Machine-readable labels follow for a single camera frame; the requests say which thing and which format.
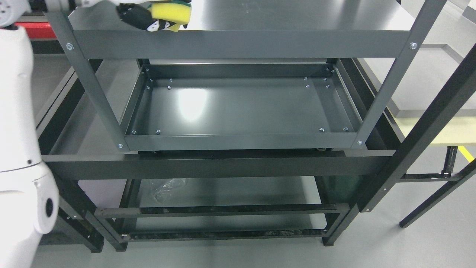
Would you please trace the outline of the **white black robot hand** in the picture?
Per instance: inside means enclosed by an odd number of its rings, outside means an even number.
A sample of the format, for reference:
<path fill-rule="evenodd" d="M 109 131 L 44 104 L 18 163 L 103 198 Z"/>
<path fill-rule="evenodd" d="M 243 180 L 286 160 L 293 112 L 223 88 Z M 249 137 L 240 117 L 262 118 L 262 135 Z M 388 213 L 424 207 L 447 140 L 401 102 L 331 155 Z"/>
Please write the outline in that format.
<path fill-rule="evenodd" d="M 110 0 L 109 3 L 114 5 L 119 19 L 128 25 L 147 32 L 171 31 L 170 29 L 159 29 L 158 21 L 151 17 L 151 12 L 148 10 L 153 2 L 162 1 L 170 0 Z"/>

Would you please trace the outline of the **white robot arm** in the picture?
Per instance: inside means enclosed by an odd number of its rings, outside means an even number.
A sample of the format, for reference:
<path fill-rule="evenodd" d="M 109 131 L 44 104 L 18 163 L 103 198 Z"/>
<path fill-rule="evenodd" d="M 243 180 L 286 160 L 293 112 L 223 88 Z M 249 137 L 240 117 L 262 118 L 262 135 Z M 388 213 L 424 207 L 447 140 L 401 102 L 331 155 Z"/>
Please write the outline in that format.
<path fill-rule="evenodd" d="M 15 23 L 24 13 L 69 10 L 59 0 L 1 1 L 1 267 L 29 268 L 58 215 L 54 175 L 43 161 L 31 99 L 33 50 Z"/>

